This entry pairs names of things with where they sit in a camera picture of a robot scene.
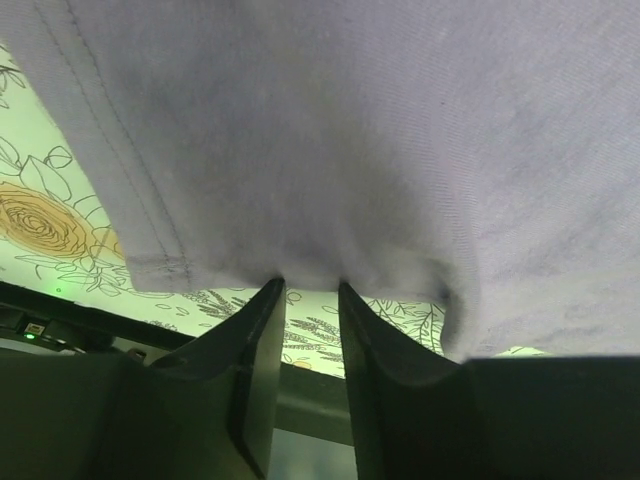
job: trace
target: gray fabric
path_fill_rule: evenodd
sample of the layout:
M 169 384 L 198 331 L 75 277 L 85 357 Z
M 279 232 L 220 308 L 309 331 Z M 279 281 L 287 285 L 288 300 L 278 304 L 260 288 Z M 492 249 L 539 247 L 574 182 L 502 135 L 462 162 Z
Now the gray fabric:
M 136 285 L 447 304 L 453 358 L 637 353 L 635 1 L 5 0 Z

